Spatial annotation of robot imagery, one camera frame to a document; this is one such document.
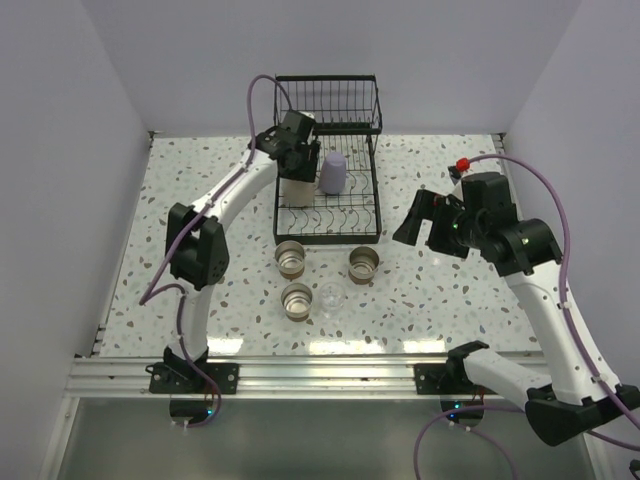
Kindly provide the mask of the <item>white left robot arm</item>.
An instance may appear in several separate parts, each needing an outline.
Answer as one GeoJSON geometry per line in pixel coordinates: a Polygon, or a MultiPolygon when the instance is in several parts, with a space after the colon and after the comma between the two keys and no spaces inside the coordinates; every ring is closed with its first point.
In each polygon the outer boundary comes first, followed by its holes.
{"type": "Polygon", "coordinates": [[[252,133],[231,171],[189,205],[174,204],[166,221],[165,256],[139,302],[170,289],[179,293],[175,339],[148,366],[154,394],[220,393],[220,373],[208,363],[207,320],[212,293],[230,262],[226,233],[249,201],[276,179],[315,180],[320,143],[313,114],[289,110],[252,133]]]}

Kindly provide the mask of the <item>beige plastic cup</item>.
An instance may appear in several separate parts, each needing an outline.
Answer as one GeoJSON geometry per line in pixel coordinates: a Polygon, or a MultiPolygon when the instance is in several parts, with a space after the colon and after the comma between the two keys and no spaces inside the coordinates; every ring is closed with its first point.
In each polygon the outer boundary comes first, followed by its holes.
{"type": "Polygon", "coordinates": [[[316,192],[314,182],[282,179],[280,187],[285,207],[307,208],[313,205],[316,192]]]}

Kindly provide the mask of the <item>lilac plastic cup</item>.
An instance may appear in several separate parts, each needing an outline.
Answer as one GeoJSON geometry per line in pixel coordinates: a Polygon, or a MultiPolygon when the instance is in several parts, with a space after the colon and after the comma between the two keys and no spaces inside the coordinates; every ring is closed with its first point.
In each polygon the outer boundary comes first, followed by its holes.
{"type": "Polygon", "coordinates": [[[319,188],[327,195],[339,195],[346,185],[347,161],[339,152],[330,152],[321,167],[319,188]]]}

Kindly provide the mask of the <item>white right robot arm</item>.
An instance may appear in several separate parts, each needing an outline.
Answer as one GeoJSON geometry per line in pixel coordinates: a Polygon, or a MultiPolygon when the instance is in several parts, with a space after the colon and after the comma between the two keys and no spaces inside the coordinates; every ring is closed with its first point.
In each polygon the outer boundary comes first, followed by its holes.
{"type": "Polygon", "coordinates": [[[431,224],[430,250],[464,259],[476,249],[495,267],[523,307],[549,368],[537,374],[476,340],[448,352],[446,385],[499,394],[524,411],[549,446],[638,408],[638,387],[612,371],[573,303],[551,229],[539,219],[519,218],[504,175],[468,175],[449,195],[418,190],[394,240],[415,245],[423,221],[431,224]]]}

